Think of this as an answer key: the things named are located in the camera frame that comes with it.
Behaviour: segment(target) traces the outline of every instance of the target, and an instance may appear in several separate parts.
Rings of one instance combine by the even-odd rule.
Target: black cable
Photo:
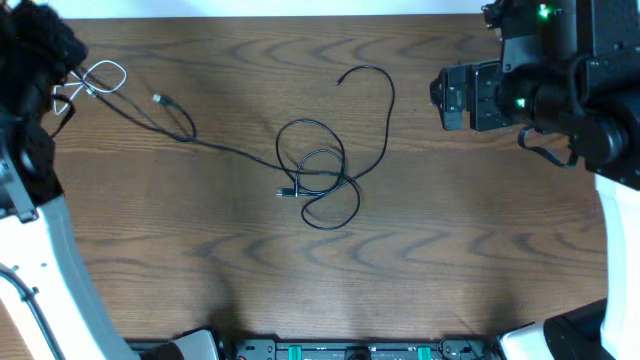
[[[585,76],[580,77],[580,105],[584,106],[591,97],[591,87],[589,86],[589,72],[584,73]]]
[[[55,360],[64,360],[64,355],[62,354],[62,350],[60,349],[60,345],[55,339],[53,332],[51,331],[51,327],[49,327],[49,323],[47,319],[44,317],[38,302],[35,299],[35,295],[37,294],[37,289],[34,288],[32,291],[29,289],[27,285],[25,285],[20,278],[13,272],[8,269],[5,269],[4,266],[0,265],[0,277],[7,280],[11,285],[16,288],[18,294],[20,294],[20,299],[27,304],[29,310],[31,310],[31,314],[33,314],[33,318],[36,320],[40,331],[42,332],[42,336],[44,340],[47,342],[49,349],[51,350],[51,354]]]
[[[579,55],[576,56],[571,63],[569,63],[569,68],[567,69],[567,86],[569,87],[569,94],[571,95],[571,108],[573,110],[573,114],[577,116],[585,116],[584,108],[582,107],[582,103],[585,103],[588,96],[587,94],[582,94],[582,99],[578,99],[578,89],[576,88],[576,71],[578,70],[578,65],[580,62],[588,59],[588,55]]]
[[[393,112],[393,106],[395,104],[395,99],[396,99],[396,88],[395,85],[393,84],[393,80],[391,79],[391,76],[389,76],[389,74],[377,67],[377,66],[372,66],[372,65],[360,65],[360,66],[356,66],[350,70],[348,70],[346,73],[344,73],[336,82],[336,86],[339,86],[340,84],[342,84],[342,82],[347,78],[347,76],[349,74],[351,74],[354,71],[360,70],[360,69],[371,69],[371,70],[376,70],[381,72],[382,74],[385,75],[385,77],[387,78],[387,80],[389,81],[389,85],[391,86],[391,104],[389,105],[389,111],[387,112],[387,117],[386,117],[386,126],[385,126],[385,135],[384,135],[384,143],[382,146],[382,150],[380,151],[380,155],[378,156],[378,158],[365,170],[363,170],[362,172],[358,173],[357,175],[350,177],[346,174],[346,153],[345,153],[345,149],[344,149],[344,145],[342,144],[342,141],[340,140],[340,138],[338,137],[338,135],[336,135],[336,133],[334,133],[328,126],[324,125],[323,123],[321,123],[320,121],[317,120],[312,120],[312,119],[298,119],[298,120],[294,120],[291,121],[287,124],[285,124],[280,131],[278,132],[278,135],[276,136],[276,142],[275,142],[275,146],[276,146],[276,156],[278,158],[278,163],[279,165],[275,165],[272,164],[268,161],[262,160],[261,158],[252,155],[248,152],[230,147],[230,146],[226,146],[226,145],[222,145],[222,144],[217,144],[217,143],[213,143],[213,142],[209,142],[206,140],[201,140],[200,138],[197,137],[197,127],[195,125],[195,122],[193,121],[193,119],[191,118],[191,116],[189,115],[189,113],[184,110],[180,105],[178,105],[177,103],[175,103],[173,100],[167,98],[167,97],[154,97],[154,99],[158,102],[158,104],[165,106],[165,107],[173,107],[175,109],[177,109],[178,111],[180,111],[185,118],[187,119],[187,121],[189,121],[189,124],[191,125],[191,129],[192,129],[192,134],[188,135],[188,134],[184,134],[184,135],[179,135],[176,134],[174,132],[171,132],[169,130],[166,130],[165,128],[163,128],[162,126],[158,125],[158,123],[156,123],[153,118],[151,116],[149,116],[147,113],[145,113],[142,109],[140,109],[140,107],[133,102],[131,99],[129,99],[127,96],[123,95],[122,93],[120,93],[120,91],[114,91],[113,93],[118,96],[119,98],[121,98],[122,100],[124,100],[125,102],[127,102],[128,104],[130,104],[137,112],[138,114],[143,117],[144,119],[146,119],[147,121],[149,121],[149,124],[146,124],[140,120],[135,119],[134,117],[132,117],[131,115],[125,113],[124,111],[122,111],[120,108],[118,108],[117,106],[113,105],[109,100],[105,99],[104,97],[102,97],[101,94],[95,93],[96,98],[98,100],[100,100],[102,103],[104,103],[107,107],[109,107],[111,110],[113,110],[114,112],[116,112],[117,114],[119,114],[120,116],[122,116],[123,118],[129,120],[131,123],[145,129],[145,130],[149,130],[149,131],[153,131],[159,134],[163,134],[165,136],[168,136],[176,141],[179,142],[188,142],[188,143],[193,143],[196,145],[201,145],[204,147],[208,147],[208,148],[212,148],[212,149],[216,149],[216,150],[221,150],[221,151],[228,151],[240,156],[243,156],[245,158],[248,158],[250,160],[253,160],[261,165],[267,166],[269,168],[272,169],[277,169],[277,170],[281,170],[282,172],[284,172],[289,179],[293,182],[293,189],[278,189],[277,195],[279,196],[283,196],[283,197],[298,197],[298,196],[313,196],[315,197],[314,199],[308,201],[303,207],[302,210],[300,212],[302,220],[307,223],[309,226],[315,228],[315,229],[319,229],[319,230],[336,230],[339,229],[345,225],[347,225],[358,213],[358,211],[360,210],[360,203],[361,203],[361,197],[360,197],[360,191],[358,189],[358,185],[356,183],[356,180],[361,178],[362,176],[368,174],[369,172],[371,172],[376,166],[378,166],[378,164],[380,163],[380,161],[382,161],[382,158],[384,157],[386,150],[387,150],[387,144],[389,142],[389,127],[391,124],[391,113]],[[83,73],[86,73],[86,71],[82,68],[80,68],[80,70]],[[82,74],[79,74],[78,76],[80,78],[80,81],[82,83],[84,83],[85,86],[89,87],[88,84],[83,80],[83,76]],[[105,84],[103,84],[102,82],[100,82],[100,80],[96,79],[94,76],[92,76],[91,74],[88,75],[89,78],[92,79],[92,81],[95,81],[97,84],[107,88],[107,86]],[[325,131],[327,131],[331,136],[333,136],[333,138],[338,142],[338,144],[340,145],[340,154],[334,152],[334,151],[330,151],[330,150],[326,150],[326,149],[322,149],[322,150],[315,150],[309,154],[307,154],[302,161],[300,162],[300,164],[298,164],[298,168],[296,170],[293,169],[288,169],[283,161],[282,161],[282,157],[280,155],[280,138],[283,134],[283,132],[288,129],[289,127],[296,125],[296,124],[301,124],[301,123],[306,123],[306,124],[312,124],[312,125],[316,125],[319,126],[321,128],[323,128]],[[334,156],[339,162],[340,162],[340,172],[331,172],[331,171],[307,171],[304,170],[304,164],[306,163],[307,160],[309,160],[310,158],[317,156],[319,154],[329,154]],[[334,184],[329,187],[328,189],[324,189],[324,190],[311,190],[305,186],[303,186],[300,183],[300,175],[319,175],[319,176],[335,176],[336,177],[336,181],[334,182]],[[356,208],[353,211],[353,213],[341,224],[336,225],[336,226],[329,226],[329,227],[324,227],[324,226],[319,226],[316,224],[313,224],[312,222],[310,222],[305,213],[308,213],[308,207],[319,201],[322,200],[324,198],[326,198],[327,196],[331,195],[332,193],[334,193],[336,190],[339,190],[347,185],[351,185],[351,187],[354,189],[354,191],[356,192],[356,197],[357,197],[357,204],[356,204]]]
[[[60,125],[58,125],[58,128],[53,133],[51,133],[51,138],[53,139],[56,137],[56,135],[60,133],[60,131],[62,131],[65,125],[69,123],[69,120],[71,120],[73,115],[75,115],[76,107],[73,106],[73,102],[71,101],[71,99],[69,99],[68,97],[62,94],[51,95],[51,99],[53,101],[56,101],[56,100],[62,101],[63,103],[67,104],[67,107],[69,108],[69,110],[67,110],[67,113],[64,115],[64,118],[62,118]]]
[[[520,134],[518,135],[518,145],[521,148],[523,148],[525,150],[533,151],[534,153],[536,153],[536,154],[542,156],[543,158],[545,158],[547,161],[549,161],[553,165],[561,167],[563,169],[573,169],[573,168],[576,167],[576,165],[578,164],[579,156],[573,150],[571,150],[571,154],[569,155],[569,159],[567,160],[567,162],[564,163],[555,154],[553,154],[551,151],[549,151],[549,150],[547,150],[547,149],[545,149],[543,147],[540,147],[540,146],[528,146],[527,145],[527,136],[533,130],[535,130],[535,128],[533,126],[526,126],[526,127],[523,127],[522,130],[520,130]]]

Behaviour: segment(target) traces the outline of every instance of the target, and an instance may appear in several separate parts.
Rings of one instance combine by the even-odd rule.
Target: white cable
[[[122,70],[122,75],[123,75],[122,81],[120,81],[120,83],[118,85],[116,85],[113,89],[108,89],[108,90],[107,89],[101,89],[101,88],[91,84],[91,82],[89,82],[87,80],[87,77],[89,76],[89,74],[91,74],[92,71],[94,71],[98,66],[100,66],[102,64],[111,64],[111,65],[116,66],[120,70]],[[89,70],[87,70],[87,72],[84,73],[84,75],[82,75],[82,79],[80,79],[80,77],[78,76],[78,74],[76,74],[75,71],[72,71],[71,75],[75,76],[78,80],[82,80],[82,81],[72,82],[72,83],[68,82],[68,83],[65,83],[64,85],[56,85],[56,86],[54,86],[53,87],[53,94],[54,95],[56,95],[58,93],[58,88],[63,88],[63,87],[67,87],[67,86],[77,86],[78,88],[69,97],[69,100],[73,101],[73,99],[75,99],[75,97],[78,96],[80,91],[82,91],[82,89],[85,89],[89,95],[95,97],[95,92],[101,92],[101,93],[104,93],[104,94],[112,93],[112,92],[118,90],[122,85],[124,85],[125,81],[127,81],[127,71],[122,66],[118,65],[117,63],[115,63],[115,62],[113,62],[111,60],[102,60],[100,62],[97,62],[95,65],[90,67]],[[56,116],[59,116],[62,113],[64,113],[67,110],[68,107],[69,107],[69,104],[65,104],[62,107],[62,109],[58,110],[58,101],[53,100],[53,112],[56,114]]]

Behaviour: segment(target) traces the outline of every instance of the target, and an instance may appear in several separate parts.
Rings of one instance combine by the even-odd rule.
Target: wooden table
[[[308,117],[341,137],[351,173],[364,169],[382,146],[389,87],[373,71],[335,81],[369,63],[398,89],[387,155],[360,181],[360,213],[334,232],[302,222],[302,199],[274,196],[290,186],[281,172],[140,130],[81,94],[57,173],[123,336],[206,324],[282,338],[492,334],[606,296],[593,175],[519,149],[517,128],[445,132],[429,105],[442,66],[498,56],[480,16],[69,23],[87,64],[122,64],[123,91],[158,121],[172,124],[156,92],[188,109],[201,138],[269,161],[280,127]],[[302,126],[283,152],[297,161],[329,144]],[[354,201],[344,189],[314,214],[339,222]],[[4,311],[0,324],[0,358],[28,358]]]

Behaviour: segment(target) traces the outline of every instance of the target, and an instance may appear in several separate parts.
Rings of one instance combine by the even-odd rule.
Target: cable plug
[[[89,94],[89,96],[91,96],[91,97],[98,97],[98,92],[97,92],[95,89],[93,89],[93,88],[87,87],[87,88],[85,89],[85,91],[86,91],[86,92],[87,92],[87,94]]]
[[[298,197],[295,189],[279,188],[276,190],[276,197]]]
[[[160,94],[153,95],[153,101],[157,102],[160,105],[167,106],[171,104],[171,100],[168,97],[162,96]]]

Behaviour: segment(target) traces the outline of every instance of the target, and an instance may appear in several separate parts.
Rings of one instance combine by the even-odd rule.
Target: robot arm
[[[562,168],[596,173],[607,227],[608,301],[500,339],[509,359],[632,359],[640,335],[640,38],[636,0],[497,0],[500,60],[445,68],[431,100],[445,130],[525,124],[519,145]],[[568,136],[571,156],[526,144],[531,130]]]
[[[139,359],[115,330],[76,248],[55,143],[40,126],[51,88],[87,57],[47,6],[0,8],[0,298],[35,359]],[[210,333],[145,359],[216,360]]]

